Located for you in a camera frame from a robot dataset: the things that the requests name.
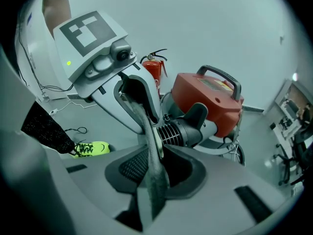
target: cable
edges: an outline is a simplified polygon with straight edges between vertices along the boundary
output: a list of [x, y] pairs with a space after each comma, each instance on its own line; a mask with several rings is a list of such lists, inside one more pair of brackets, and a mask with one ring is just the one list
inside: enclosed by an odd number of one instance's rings
[[[82, 108], [84, 108], [84, 109], [89, 108], [89, 107], [92, 107], [92, 106], [96, 106], [96, 105], [97, 105], [97, 104], [93, 104], [93, 105], [90, 105], [90, 106], [86, 106], [86, 107], [84, 107], [84, 106], [82, 106], [81, 104], [76, 104], [76, 103], [74, 103], [74, 102], [70, 102], [70, 103], [68, 103], [66, 106], [68, 106], [69, 104], [79, 105], [79, 106], [81, 106], [81, 107], [82, 107]], [[66, 106], [64, 106], [62, 109], [58, 110], [57, 112], [62, 111], [63, 109], [65, 109], [65, 107], [66, 107]]]
[[25, 49], [25, 47], [24, 47], [24, 45], [23, 45], [23, 43], [22, 43], [22, 39], [21, 39], [21, 15], [22, 15], [22, 10], [20, 11], [20, 14], [19, 14], [19, 42], [20, 42], [20, 44], [21, 44], [21, 46], [22, 46], [22, 48], [23, 48], [23, 50], [24, 50], [24, 53], [25, 53], [25, 56], [26, 56], [26, 58], [27, 58], [27, 60], [28, 60], [29, 66], [30, 66], [30, 68], [31, 68], [31, 71], [32, 71], [32, 73], [33, 73], [33, 75], [34, 75], [34, 77], [35, 77], [35, 80], [36, 80], [36, 82], [37, 82], [37, 84], [38, 84], [40, 90], [42, 91], [42, 90], [46, 89], [46, 90], [50, 90], [50, 91], [53, 91], [53, 92], [68, 92], [68, 91], [70, 91], [70, 90], [73, 88], [73, 86], [74, 86], [73, 84], [72, 84], [68, 89], [63, 90], [63, 89], [61, 89], [60, 87], [54, 86], [54, 85], [43, 86], [43, 85], [39, 82], [39, 80], [38, 80], [38, 78], [37, 78], [37, 76], [36, 76], [36, 74], [35, 74], [35, 71], [34, 71], [32, 65], [31, 65], [31, 63], [30, 63], [30, 60], [29, 60], [29, 58], [28, 58], [27, 51], [26, 51], [26, 49]]
[[[80, 131], [79, 129], [81, 129], [81, 128], [85, 129], [86, 131], [85, 132]], [[64, 130], [64, 131], [78, 131], [81, 134], [86, 134], [88, 132], [87, 128], [85, 128], [85, 127], [79, 127], [78, 129], [67, 129], [67, 130]]]
[[20, 67], [19, 67], [19, 66], [18, 66], [18, 68], [19, 68], [19, 73], [20, 73], [20, 75], [21, 75], [21, 78], [23, 79], [23, 81], [24, 81], [26, 87], [28, 87], [28, 85], [27, 85], [27, 83], [26, 83], [26, 81], [25, 81], [25, 79], [24, 79], [24, 77], [23, 77], [23, 74], [21, 73], [21, 70], [20, 70]]
[[143, 56], [141, 59], [140, 59], [140, 63], [142, 63], [142, 61], [146, 58], [147, 56]]
[[167, 93], [165, 93], [165, 94], [163, 95], [163, 97], [162, 97], [161, 100], [160, 100], [160, 106], [162, 105], [164, 99], [166, 98], [166, 96], [167, 96], [169, 93], [171, 93], [171, 92], [167, 92]]

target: black handle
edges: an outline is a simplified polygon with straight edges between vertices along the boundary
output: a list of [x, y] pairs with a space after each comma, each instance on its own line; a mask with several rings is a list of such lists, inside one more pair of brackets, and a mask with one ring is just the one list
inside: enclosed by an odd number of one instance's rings
[[240, 94], [241, 94], [241, 84], [233, 78], [231, 75], [226, 73], [225, 71], [222, 71], [218, 68], [215, 68], [210, 65], [203, 65], [201, 68], [197, 71], [198, 75], [205, 75], [206, 71], [211, 71], [216, 73], [217, 75], [220, 75], [221, 77], [225, 78], [227, 81], [229, 81], [233, 86], [234, 86], [234, 92], [233, 95], [231, 96], [234, 100], [239, 100], [240, 99]]
[[142, 61], [147, 58], [147, 56], [143, 56], [141, 59], [140, 59], [140, 63], [142, 64]]
[[150, 55], [155, 55], [156, 53], [160, 52], [160, 51], [163, 51], [163, 50], [167, 50], [167, 49], [159, 49], [157, 51], [154, 51], [154, 52], [151, 52]]

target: fire extinguisher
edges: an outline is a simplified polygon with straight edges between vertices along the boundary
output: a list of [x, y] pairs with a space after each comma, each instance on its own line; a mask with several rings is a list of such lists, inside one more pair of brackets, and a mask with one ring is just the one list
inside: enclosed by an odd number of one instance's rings
[[160, 49], [157, 50], [155, 52], [150, 53], [147, 56], [142, 57], [142, 59], [140, 60], [140, 63], [143, 65], [143, 67], [145, 67], [148, 72], [151, 73], [151, 75], [153, 76], [153, 78], [155, 79], [155, 83], [156, 83], [156, 88], [157, 88], [157, 92], [160, 95], [160, 84], [161, 84], [161, 71], [162, 71], [162, 67], [164, 69], [164, 73], [167, 77], [167, 73], [165, 70], [165, 65], [164, 65], [164, 61], [157, 61], [155, 59], [155, 57], [160, 57], [163, 58], [165, 61], [167, 61], [166, 57], [160, 56], [160, 55], [156, 55], [156, 53], [162, 51], [162, 50], [167, 50], [167, 49]]

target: neon yellow sneaker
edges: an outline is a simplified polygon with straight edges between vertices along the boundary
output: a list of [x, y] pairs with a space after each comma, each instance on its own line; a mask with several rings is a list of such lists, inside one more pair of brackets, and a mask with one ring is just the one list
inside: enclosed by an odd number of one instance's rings
[[109, 144], [107, 142], [95, 141], [91, 143], [78, 143], [75, 145], [75, 158], [92, 157], [110, 152]]

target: office chair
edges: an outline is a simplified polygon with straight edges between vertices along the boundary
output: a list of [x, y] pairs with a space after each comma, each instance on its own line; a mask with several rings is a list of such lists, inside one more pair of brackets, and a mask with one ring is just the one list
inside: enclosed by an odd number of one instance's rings
[[306, 170], [308, 170], [309, 167], [313, 164], [313, 145], [311, 144], [308, 148], [306, 148], [306, 145], [304, 143], [305, 140], [307, 140], [309, 137], [313, 135], [313, 120], [311, 120], [310, 124], [304, 128], [300, 129], [293, 137], [292, 141], [292, 158], [288, 158], [284, 148], [281, 144], [277, 144], [276, 147], [281, 147], [283, 151], [283, 155], [281, 154], [275, 154], [273, 156], [274, 159], [277, 157], [281, 158], [283, 160], [283, 164], [285, 165], [285, 172], [284, 177], [282, 180], [279, 181], [278, 185], [287, 184], [290, 180], [290, 164], [293, 162], [296, 162], [301, 170], [302, 170], [302, 176], [291, 183], [291, 185], [294, 185], [300, 181], [302, 181], [305, 178]]

